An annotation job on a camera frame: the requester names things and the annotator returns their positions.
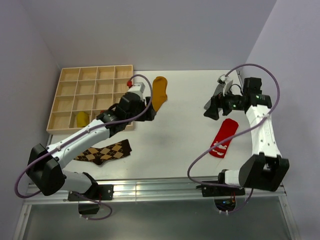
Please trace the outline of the black sock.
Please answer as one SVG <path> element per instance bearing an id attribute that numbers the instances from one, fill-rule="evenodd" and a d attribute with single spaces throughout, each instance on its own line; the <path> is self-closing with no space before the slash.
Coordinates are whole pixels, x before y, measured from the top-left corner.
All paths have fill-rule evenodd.
<path id="1" fill-rule="evenodd" d="M 155 119 L 157 112 L 156 111 L 146 111 L 144 113 L 144 120 L 147 122 L 151 122 Z"/>

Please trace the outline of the yellow bear sock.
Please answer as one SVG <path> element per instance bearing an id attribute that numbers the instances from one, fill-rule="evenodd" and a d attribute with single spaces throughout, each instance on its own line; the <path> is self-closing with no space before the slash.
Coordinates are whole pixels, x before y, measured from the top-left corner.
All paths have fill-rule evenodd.
<path id="1" fill-rule="evenodd" d="M 78 128 L 83 128 L 89 124 L 89 120 L 90 116 L 86 112 L 80 111 L 76 115 L 76 126 Z"/>

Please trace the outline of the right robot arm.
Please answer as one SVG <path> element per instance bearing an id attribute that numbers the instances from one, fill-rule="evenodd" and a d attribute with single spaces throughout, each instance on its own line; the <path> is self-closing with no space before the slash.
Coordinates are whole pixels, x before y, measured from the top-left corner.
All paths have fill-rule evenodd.
<path id="1" fill-rule="evenodd" d="M 252 154 L 240 169 L 223 171 L 216 189 L 222 195 L 229 194 L 234 186 L 274 192 L 290 164 L 282 157 L 276 144 L 270 114 L 271 98 L 262 93 L 260 78 L 246 78 L 240 95 L 232 93 L 232 85 L 233 80 L 229 77 L 222 75 L 218 79 L 218 87 L 203 115 L 217 121 L 219 111 L 224 116 L 232 111 L 244 111 L 252 129 Z"/>

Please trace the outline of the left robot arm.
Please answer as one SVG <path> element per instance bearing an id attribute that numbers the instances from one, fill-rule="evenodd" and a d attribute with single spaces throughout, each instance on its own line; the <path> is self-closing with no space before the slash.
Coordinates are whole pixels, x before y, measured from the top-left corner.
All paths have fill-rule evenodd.
<path id="1" fill-rule="evenodd" d="M 68 138 L 47 147 L 42 144 L 34 146 L 26 174 L 44 196 L 65 190 L 79 193 L 86 200 L 91 200 L 99 190 L 97 181 L 86 172 L 63 169 L 93 145 L 123 131 L 129 123 L 152 121 L 155 114 L 151 97 L 142 99 L 138 93 L 127 92 L 118 103 Z"/>

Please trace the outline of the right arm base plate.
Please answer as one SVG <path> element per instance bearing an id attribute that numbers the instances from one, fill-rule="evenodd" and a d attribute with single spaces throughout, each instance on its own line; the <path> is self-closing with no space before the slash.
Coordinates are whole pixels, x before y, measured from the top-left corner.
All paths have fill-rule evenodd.
<path id="1" fill-rule="evenodd" d="M 246 191 L 242 188 L 197 185 L 196 189 L 200 189 L 203 197 L 235 197 L 244 196 Z"/>

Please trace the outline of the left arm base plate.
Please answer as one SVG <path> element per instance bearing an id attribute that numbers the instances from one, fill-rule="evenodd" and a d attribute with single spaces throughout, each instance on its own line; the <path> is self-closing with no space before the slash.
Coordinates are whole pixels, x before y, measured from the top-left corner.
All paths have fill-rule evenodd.
<path id="1" fill-rule="evenodd" d="M 85 201 L 86 199 L 95 201 L 111 201 L 113 199 L 114 185 L 102 184 L 96 188 L 89 189 L 85 193 L 80 193 L 78 196 L 75 192 L 69 192 L 67 200 L 69 202 Z"/>

